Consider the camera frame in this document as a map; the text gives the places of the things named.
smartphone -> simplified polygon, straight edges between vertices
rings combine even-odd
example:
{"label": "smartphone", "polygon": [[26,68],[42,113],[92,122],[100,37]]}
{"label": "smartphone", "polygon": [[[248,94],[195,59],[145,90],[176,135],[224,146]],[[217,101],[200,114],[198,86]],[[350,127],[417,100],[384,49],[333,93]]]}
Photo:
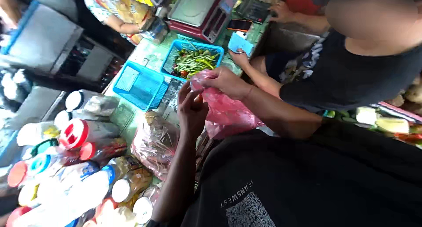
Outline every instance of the smartphone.
{"label": "smartphone", "polygon": [[227,26],[227,29],[241,32],[248,32],[252,26],[252,21],[232,19]]}

red lid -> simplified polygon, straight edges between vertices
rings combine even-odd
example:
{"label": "red lid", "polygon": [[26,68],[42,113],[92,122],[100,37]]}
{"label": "red lid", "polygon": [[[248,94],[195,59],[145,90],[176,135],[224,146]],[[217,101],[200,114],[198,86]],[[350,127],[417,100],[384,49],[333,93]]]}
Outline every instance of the red lid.
{"label": "red lid", "polygon": [[17,187],[24,180],[28,171],[28,165],[24,161],[19,161],[13,165],[7,176],[7,183],[11,187]]}
{"label": "red lid", "polygon": [[86,121],[72,119],[66,129],[62,130],[59,141],[67,149],[79,148],[88,137],[88,129]]}
{"label": "red lid", "polygon": [[6,227],[13,227],[13,222],[18,219],[19,217],[21,217],[23,214],[29,212],[30,210],[32,210],[32,208],[27,207],[27,206],[22,206],[22,207],[18,207],[16,208],[14,211],[12,211],[12,213],[9,215],[9,218],[7,219],[6,222]]}
{"label": "red lid", "polygon": [[81,157],[81,160],[89,160],[94,157],[94,154],[96,152],[95,143],[94,142],[85,142],[81,150],[79,151],[79,156]]}

black t-shirt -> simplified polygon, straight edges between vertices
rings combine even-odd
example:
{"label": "black t-shirt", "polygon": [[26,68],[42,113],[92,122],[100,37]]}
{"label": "black t-shirt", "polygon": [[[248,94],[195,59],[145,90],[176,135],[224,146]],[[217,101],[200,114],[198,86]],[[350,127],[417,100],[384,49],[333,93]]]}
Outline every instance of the black t-shirt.
{"label": "black t-shirt", "polygon": [[208,156],[182,226],[421,226],[421,161],[359,127],[325,125],[303,142],[241,134]]}
{"label": "black t-shirt", "polygon": [[347,51],[345,36],[334,31],[305,54],[311,76],[282,86],[280,98],[311,112],[350,110],[394,98],[422,69],[422,46],[392,56],[361,56]]}

red scale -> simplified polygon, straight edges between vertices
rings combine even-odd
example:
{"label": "red scale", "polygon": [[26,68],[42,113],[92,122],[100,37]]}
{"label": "red scale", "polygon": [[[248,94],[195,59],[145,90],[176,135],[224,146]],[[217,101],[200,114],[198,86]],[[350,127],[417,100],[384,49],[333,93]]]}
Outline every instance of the red scale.
{"label": "red scale", "polygon": [[168,15],[170,30],[214,43],[230,20],[237,0],[177,0]]}

blue bottle cap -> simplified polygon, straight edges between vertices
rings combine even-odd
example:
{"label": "blue bottle cap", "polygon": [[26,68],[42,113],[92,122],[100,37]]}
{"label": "blue bottle cap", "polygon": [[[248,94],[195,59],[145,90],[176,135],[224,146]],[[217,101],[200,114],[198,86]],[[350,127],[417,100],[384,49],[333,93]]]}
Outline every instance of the blue bottle cap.
{"label": "blue bottle cap", "polygon": [[67,224],[65,227],[75,227],[78,224],[79,219],[72,220],[69,224]]}
{"label": "blue bottle cap", "polygon": [[34,173],[44,172],[44,170],[46,170],[46,168],[50,165],[50,161],[50,154],[37,155],[29,166],[29,170]]}
{"label": "blue bottle cap", "polygon": [[114,178],[116,177],[116,171],[114,168],[110,165],[104,166],[102,171],[106,171],[108,174],[108,184],[111,184],[114,181]]}

